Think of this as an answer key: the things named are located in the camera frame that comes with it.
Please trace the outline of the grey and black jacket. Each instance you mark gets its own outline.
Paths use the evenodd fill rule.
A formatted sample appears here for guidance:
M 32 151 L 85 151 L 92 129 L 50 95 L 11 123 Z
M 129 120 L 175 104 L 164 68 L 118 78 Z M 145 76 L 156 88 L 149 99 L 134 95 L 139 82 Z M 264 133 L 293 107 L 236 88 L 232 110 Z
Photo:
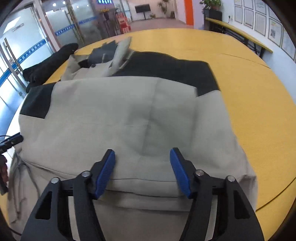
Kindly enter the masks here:
M 257 177 L 209 65 L 132 51 L 130 42 L 93 67 L 70 58 L 61 81 L 29 91 L 8 193 L 9 222 L 21 236 L 51 179 L 91 170 L 108 149 L 115 166 L 93 202 L 104 240 L 181 240 L 192 200 L 178 186 L 173 148 L 211 177 L 233 176 L 255 211 Z

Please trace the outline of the black garment on table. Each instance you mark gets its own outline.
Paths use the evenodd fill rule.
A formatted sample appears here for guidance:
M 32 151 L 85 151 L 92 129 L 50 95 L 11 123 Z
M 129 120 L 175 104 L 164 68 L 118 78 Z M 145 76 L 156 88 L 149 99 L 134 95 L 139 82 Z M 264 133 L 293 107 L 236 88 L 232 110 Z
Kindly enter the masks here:
M 26 93 L 28 93 L 32 87 L 43 85 L 51 75 L 68 60 L 70 55 L 75 53 L 78 47 L 79 45 L 77 43 L 67 44 L 44 61 L 24 69 L 23 78 L 26 82 L 29 82 Z

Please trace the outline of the red crates stack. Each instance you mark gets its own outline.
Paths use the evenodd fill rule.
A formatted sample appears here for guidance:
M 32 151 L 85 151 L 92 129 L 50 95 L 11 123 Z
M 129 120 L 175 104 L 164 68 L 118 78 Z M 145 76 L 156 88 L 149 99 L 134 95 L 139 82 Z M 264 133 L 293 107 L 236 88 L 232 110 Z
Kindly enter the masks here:
M 117 13 L 115 16 L 119 23 L 120 32 L 122 34 L 129 33 L 131 31 L 131 27 L 128 23 L 127 17 L 125 17 L 123 13 Z

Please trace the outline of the potted green plant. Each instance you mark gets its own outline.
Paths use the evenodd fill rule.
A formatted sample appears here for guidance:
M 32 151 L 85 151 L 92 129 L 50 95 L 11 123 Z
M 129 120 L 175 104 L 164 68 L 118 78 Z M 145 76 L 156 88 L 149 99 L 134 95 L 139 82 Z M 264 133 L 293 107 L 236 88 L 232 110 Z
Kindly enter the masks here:
M 204 6 L 204 9 L 217 9 L 221 7 L 221 0 L 201 0 L 200 4 Z

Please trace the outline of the wall television screen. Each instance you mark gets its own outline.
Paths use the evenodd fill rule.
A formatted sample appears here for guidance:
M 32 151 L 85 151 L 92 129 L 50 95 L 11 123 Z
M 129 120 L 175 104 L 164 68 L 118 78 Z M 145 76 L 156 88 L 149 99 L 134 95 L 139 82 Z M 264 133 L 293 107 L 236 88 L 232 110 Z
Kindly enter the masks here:
M 145 13 L 151 11 L 149 4 L 142 4 L 135 6 L 136 13 Z

